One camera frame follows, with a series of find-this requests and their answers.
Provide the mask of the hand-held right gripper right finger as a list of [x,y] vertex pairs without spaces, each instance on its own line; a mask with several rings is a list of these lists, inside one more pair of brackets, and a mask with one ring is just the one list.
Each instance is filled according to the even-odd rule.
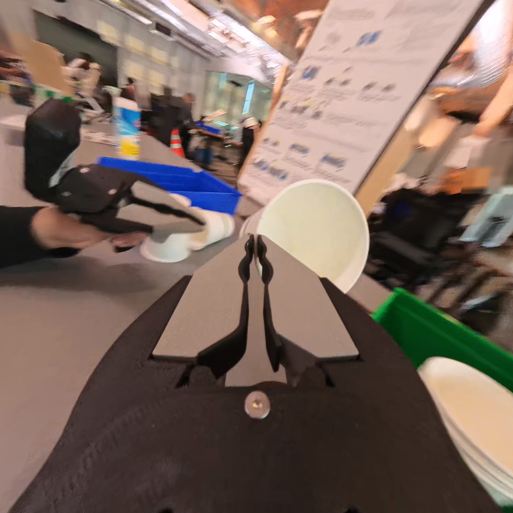
[[321,278],[264,235],[256,240],[264,285],[266,352],[274,372],[298,378],[324,363],[356,361],[359,350]]

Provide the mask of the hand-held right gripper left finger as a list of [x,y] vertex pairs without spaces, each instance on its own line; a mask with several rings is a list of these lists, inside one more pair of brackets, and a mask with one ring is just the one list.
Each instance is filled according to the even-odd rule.
[[237,240],[190,278],[152,357],[210,369],[219,379],[244,356],[254,236]]

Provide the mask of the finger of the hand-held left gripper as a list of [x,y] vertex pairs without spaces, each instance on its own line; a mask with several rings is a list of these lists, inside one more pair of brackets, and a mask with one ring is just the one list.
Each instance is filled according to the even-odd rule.
[[176,222],[167,223],[153,227],[153,232],[150,235],[150,240],[156,243],[163,243],[173,234],[195,234],[204,231],[205,224],[198,224],[196,222]]
[[156,185],[136,181],[127,199],[127,219],[150,226],[205,226],[204,216],[188,201]]

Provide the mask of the blue plastic bin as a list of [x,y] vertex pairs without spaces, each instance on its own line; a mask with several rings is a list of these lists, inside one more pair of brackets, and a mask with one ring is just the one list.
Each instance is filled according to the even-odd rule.
[[134,172],[169,193],[187,197],[193,207],[235,215],[242,194],[210,173],[190,167],[99,157],[98,164]]

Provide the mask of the green plastic bin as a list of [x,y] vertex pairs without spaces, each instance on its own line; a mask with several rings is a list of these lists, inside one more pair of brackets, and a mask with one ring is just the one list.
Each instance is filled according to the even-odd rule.
[[[426,360],[442,357],[469,365],[512,392],[511,354],[463,324],[450,320],[448,316],[428,306],[409,292],[395,289],[372,317],[391,335],[407,359],[413,363],[417,373]],[[426,390],[433,401],[432,395],[427,388]],[[444,432],[448,435],[465,467],[470,470],[453,444],[435,401],[433,404]],[[504,508],[499,505],[498,507],[504,512],[512,512],[512,507]]]

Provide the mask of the person's left hand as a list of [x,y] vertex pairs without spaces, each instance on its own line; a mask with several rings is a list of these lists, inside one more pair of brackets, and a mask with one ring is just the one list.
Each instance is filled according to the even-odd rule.
[[148,234],[110,234],[84,224],[56,207],[44,207],[32,218],[31,234],[40,247],[49,250],[71,248],[88,249],[107,241],[113,248],[128,249],[142,243]]

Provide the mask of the white wipes canister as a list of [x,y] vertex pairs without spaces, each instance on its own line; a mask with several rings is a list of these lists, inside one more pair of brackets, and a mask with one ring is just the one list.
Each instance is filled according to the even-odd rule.
[[126,160],[137,161],[140,154],[141,135],[141,110],[137,103],[116,96],[113,100],[113,120],[118,156]]

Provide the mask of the black office chair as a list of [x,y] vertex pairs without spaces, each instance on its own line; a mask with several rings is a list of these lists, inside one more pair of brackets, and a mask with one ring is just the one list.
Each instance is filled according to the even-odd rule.
[[453,228],[453,196],[399,189],[388,201],[370,237],[368,265],[377,272],[413,281],[433,263]]

